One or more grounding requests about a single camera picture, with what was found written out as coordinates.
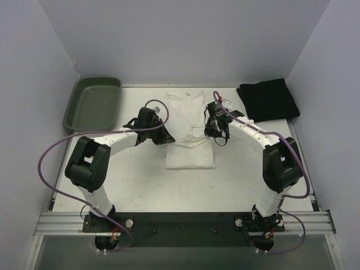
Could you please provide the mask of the white t-shirt with robot print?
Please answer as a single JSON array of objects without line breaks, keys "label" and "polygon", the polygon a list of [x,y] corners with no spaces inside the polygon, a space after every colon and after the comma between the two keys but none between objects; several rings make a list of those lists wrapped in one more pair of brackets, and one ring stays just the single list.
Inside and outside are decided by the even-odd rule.
[{"label": "white t-shirt with robot print", "polygon": [[166,128],[175,142],[167,147],[167,169],[215,168],[211,139],[205,133],[205,98],[202,91],[169,91]]}]

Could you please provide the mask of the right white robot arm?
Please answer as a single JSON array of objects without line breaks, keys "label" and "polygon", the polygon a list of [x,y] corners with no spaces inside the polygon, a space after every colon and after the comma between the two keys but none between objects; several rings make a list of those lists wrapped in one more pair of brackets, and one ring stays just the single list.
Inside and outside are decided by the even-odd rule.
[{"label": "right white robot arm", "polygon": [[216,101],[207,104],[204,115],[206,136],[214,140],[220,138],[224,144],[230,137],[236,137],[262,156],[266,188],[254,205],[253,213],[262,218],[276,214],[284,196],[303,176],[296,142],[291,137],[282,140],[266,132],[237,110],[223,110]]}]

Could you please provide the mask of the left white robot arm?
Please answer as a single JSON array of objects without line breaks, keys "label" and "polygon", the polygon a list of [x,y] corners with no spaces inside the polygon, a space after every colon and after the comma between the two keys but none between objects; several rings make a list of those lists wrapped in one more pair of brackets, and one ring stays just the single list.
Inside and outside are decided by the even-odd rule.
[{"label": "left white robot arm", "polygon": [[155,145],[175,142],[164,122],[154,109],[142,107],[138,116],[131,119],[115,134],[96,138],[82,136],[78,139],[65,168],[65,177],[91,204],[90,212],[96,217],[95,224],[102,231],[115,226],[115,206],[110,202],[104,188],[110,158],[146,140]]}]

